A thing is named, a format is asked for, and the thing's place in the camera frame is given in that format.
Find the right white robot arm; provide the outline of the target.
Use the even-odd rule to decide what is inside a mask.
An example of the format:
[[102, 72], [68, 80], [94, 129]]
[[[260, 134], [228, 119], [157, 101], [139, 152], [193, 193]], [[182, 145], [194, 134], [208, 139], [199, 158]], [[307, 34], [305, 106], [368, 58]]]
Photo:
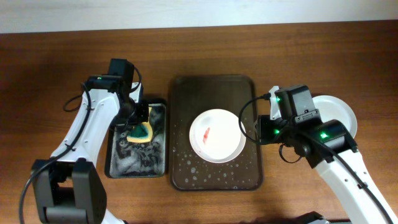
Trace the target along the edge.
[[397, 215], [377, 188], [349, 128], [312, 97], [308, 86], [273, 87], [261, 99], [269, 115], [257, 119], [262, 145], [292, 147], [327, 183], [352, 223], [397, 223]]

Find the pale green plate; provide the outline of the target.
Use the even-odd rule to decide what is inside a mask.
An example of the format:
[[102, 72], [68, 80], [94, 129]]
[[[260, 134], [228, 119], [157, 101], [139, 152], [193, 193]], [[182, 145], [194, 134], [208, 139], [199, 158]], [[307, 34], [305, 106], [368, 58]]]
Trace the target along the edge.
[[354, 138], [358, 131], [358, 121], [351, 107], [343, 100], [329, 95], [320, 95], [313, 97], [313, 102], [320, 111], [322, 121], [328, 122], [331, 120], [340, 121], [350, 135]]

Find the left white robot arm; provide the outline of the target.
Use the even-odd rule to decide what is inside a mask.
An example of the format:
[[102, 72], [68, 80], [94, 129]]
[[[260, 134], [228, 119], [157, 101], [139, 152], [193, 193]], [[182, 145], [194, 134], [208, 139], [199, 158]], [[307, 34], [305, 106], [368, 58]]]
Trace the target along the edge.
[[32, 186], [42, 223], [122, 223], [107, 209], [107, 196], [96, 170], [109, 130], [126, 131], [148, 121], [148, 104], [137, 68], [113, 58], [106, 74], [82, 83], [81, 104], [63, 142], [49, 159], [37, 159], [27, 186]]

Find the green and yellow sponge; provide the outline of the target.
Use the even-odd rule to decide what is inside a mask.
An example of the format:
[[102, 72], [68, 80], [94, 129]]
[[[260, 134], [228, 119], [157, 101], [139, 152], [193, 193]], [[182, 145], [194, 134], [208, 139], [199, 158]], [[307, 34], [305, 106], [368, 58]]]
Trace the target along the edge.
[[132, 127], [129, 134], [126, 136], [128, 142], [132, 143], [148, 143], [152, 141], [154, 132], [150, 125], [150, 113], [152, 107], [149, 107], [149, 117], [146, 122], [137, 124]]

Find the white plate with red stain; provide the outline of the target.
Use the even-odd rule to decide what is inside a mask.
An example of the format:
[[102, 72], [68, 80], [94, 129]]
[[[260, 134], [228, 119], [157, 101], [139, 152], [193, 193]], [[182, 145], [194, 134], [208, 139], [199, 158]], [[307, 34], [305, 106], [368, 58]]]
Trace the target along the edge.
[[189, 129], [189, 142], [195, 153], [207, 162], [221, 164], [242, 153], [246, 137], [242, 121], [230, 111], [207, 110], [199, 114]]

